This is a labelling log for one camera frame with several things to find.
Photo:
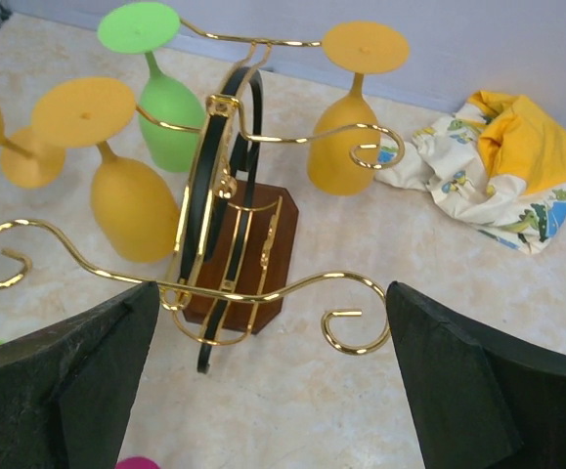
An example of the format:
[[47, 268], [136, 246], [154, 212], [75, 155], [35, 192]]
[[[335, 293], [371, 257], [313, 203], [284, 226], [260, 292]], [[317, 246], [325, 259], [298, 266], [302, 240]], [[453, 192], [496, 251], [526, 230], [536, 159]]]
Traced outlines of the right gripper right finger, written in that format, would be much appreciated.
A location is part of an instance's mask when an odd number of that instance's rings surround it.
[[425, 467], [566, 468], [566, 355], [402, 282], [386, 312]]

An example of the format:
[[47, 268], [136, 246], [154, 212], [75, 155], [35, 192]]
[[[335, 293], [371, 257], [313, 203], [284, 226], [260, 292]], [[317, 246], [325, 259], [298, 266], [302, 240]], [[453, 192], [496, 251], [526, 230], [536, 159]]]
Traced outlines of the orange plastic wine glass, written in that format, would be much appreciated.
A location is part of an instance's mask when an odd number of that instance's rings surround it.
[[[350, 90], [330, 105], [314, 128], [315, 135], [349, 124], [378, 123], [363, 96], [366, 76], [393, 71], [409, 56], [406, 38], [397, 30], [375, 21], [349, 21], [330, 29], [322, 39], [327, 58], [354, 73]], [[370, 144], [369, 149], [363, 146]], [[333, 195], [353, 195], [371, 183], [374, 171], [356, 164], [350, 150], [361, 146], [357, 155], [376, 163], [380, 132], [355, 128], [319, 138], [310, 145], [307, 173], [313, 185]]]
[[0, 108], [0, 167], [5, 177], [23, 189], [38, 189], [55, 181], [63, 171], [66, 150], [44, 142], [27, 126], [10, 137]]
[[120, 257], [153, 263], [173, 250], [179, 208], [168, 185], [150, 166], [117, 155], [109, 145], [109, 139], [130, 123], [136, 106], [134, 93], [115, 78], [75, 78], [38, 100], [31, 127], [58, 147], [98, 149], [102, 161], [90, 193], [94, 219]]

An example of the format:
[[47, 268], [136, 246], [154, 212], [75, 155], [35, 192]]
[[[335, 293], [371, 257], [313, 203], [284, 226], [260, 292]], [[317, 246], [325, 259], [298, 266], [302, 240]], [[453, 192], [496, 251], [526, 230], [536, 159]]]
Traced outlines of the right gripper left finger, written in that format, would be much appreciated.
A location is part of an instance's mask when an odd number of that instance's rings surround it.
[[0, 345], [0, 468], [114, 467], [158, 310], [146, 282]]

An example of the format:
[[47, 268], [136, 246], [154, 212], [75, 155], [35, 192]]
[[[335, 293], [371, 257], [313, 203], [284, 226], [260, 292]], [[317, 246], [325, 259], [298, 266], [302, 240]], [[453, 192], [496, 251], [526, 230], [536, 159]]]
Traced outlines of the gold wire wine glass rack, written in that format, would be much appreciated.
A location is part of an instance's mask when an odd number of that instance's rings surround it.
[[298, 210], [285, 189], [256, 182], [262, 132], [261, 63], [252, 56], [235, 62], [219, 89], [201, 103], [205, 120], [187, 172], [157, 167], [140, 130], [145, 114], [135, 95], [130, 123], [109, 139], [119, 156], [150, 166], [168, 185], [179, 221], [163, 278], [162, 307], [181, 330], [196, 321], [197, 368], [206, 371], [221, 329], [239, 318], [239, 339], [259, 331], [281, 308], [284, 296], [321, 280], [312, 275], [289, 282], [287, 273]]

